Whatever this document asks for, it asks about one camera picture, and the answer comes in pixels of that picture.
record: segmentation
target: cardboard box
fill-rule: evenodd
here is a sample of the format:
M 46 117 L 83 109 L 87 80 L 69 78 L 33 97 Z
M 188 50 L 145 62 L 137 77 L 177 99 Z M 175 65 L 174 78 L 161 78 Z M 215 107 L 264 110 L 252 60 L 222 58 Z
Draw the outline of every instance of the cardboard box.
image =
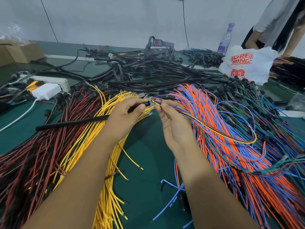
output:
M 13 61 L 7 48 L 5 46 L 0 46 L 0 66 L 11 64 Z
M 45 57 L 38 42 L 30 42 L 27 45 L 20 46 L 9 40 L 0 40 L 0 45 L 4 45 L 13 60 L 18 63 L 30 63 L 31 60 Z

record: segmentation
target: yellow wire bundle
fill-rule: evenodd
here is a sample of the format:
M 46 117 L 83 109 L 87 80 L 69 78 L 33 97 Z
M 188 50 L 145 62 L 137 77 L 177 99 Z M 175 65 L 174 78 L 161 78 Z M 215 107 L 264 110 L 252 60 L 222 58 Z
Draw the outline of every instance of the yellow wire bundle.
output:
M 108 115 L 111 113 L 112 109 L 114 106 L 123 101 L 124 99 L 130 97 L 130 96 L 135 96 L 135 97 L 143 97 L 144 94 L 134 94 L 132 92 L 121 92 L 118 95 L 114 96 L 112 99 L 109 101 L 106 101 L 105 96 L 103 93 L 97 88 L 95 88 L 102 100 L 102 107 L 100 110 L 97 112 L 95 116 L 103 116 L 103 115 Z M 144 112 L 141 114 L 139 117 L 138 121 L 141 119 L 147 117 L 150 114 L 150 110 L 152 107 L 147 107 Z M 65 158 L 62 160 L 60 163 L 60 168 L 63 169 L 66 173 L 68 173 L 76 164 L 78 159 L 82 156 L 86 148 L 89 146 L 89 144 L 93 141 L 93 139 L 97 136 L 97 134 L 101 131 L 103 126 L 105 125 L 105 121 L 100 121 L 100 122 L 93 122 L 89 123 L 85 130 L 82 132 L 82 134 L 78 137 L 74 145 L 70 148 L 68 153 L 66 154 Z M 106 172 L 106 176 L 110 176 L 115 171 L 118 171 L 126 180 L 128 180 L 124 174 L 118 170 L 118 167 L 116 165 L 120 153 L 123 150 L 124 153 L 128 156 L 126 151 L 123 149 L 123 145 L 126 141 L 126 138 L 123 138 L 119 144 L 117 144 L 112 151 L 112 154 L 109 158 L 109 164 Z M 138 164 L 136 164 L 129 156 L 128 158 L 138 167 L 140 167 Z M 64 176 L 61 176 L 58 183 L 56 184 L 55 188 L 58 186 L 59 183 L 63 180 Z M 97 206 L 97 211 L 95 214 L 94 222 L 93 222 L 93 228 L 98 229 L 98 228 L 113 228 L 113 222 L 115 223 L 117 228 L 123 228 L 123 225 L 120 221 L 119 215 L 124 215 L 124 212 L 120 206 L 121 204 L 124 204 L 122 200 L 120 200 L 113 192 L 112 190 L 112 185 L 113 185 L 113 176 L 110 177 L 109 179 L 105 180 L 104 187 L 101 191 L 100 195 L 100 200 Z

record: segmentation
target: red logo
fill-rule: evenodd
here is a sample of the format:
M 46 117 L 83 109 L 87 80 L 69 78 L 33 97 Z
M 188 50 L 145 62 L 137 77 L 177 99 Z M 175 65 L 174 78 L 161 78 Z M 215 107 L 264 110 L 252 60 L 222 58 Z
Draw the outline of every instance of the red logo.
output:
M 253 59 L 252 53 L 243 53 L 231 57 L 231 65 L 251 64 Z
M 234 76 L 238 76 L 239 79 L 242 79 L 245 77 L 245 70 L 244 69 L 239 69 L 239 70 L 236 70 L 236 69 L 233 69 L 231 71 L 231 77 L 234 77 Z

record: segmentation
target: shirt sleeve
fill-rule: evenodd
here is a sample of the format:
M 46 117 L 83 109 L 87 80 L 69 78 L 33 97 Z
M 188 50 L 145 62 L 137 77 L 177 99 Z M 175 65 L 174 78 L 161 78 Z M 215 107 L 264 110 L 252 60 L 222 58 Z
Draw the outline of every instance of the shirt sleeve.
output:
M 282 15 L 285 4 L 289 0 L 272 0 L 266 7 L 258 22 L 254 25 L 253 30 L 263 33 L 274 20 L 278 20 Z

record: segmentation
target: white cable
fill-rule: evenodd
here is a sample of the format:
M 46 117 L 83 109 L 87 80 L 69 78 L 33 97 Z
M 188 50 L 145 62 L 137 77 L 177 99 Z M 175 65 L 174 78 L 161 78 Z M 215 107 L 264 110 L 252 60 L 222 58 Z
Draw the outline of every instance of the white cable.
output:
M 8 127 L 10 127 L 11 125 L 13 125 L 14 123 L 16 123 L 18 120 L 20 120 L 22 117 L 24 117 L 29 111 L 31 111 L 31 109 L 34 107 L 34 104 L 39 101 L 40 99 L 37 98 L 36 100 L 34 100 L 34 103 L 32 104 L 32 106 L 25 112 L 23 113 L 21 116 L 19 116 L 17 119 L 15 119 L 12 123 L 8 124 L 7 126 L 5 126 L 4 128 L 0 129 L 0 132 L 2 132 L 3 130 L 7 129 Z

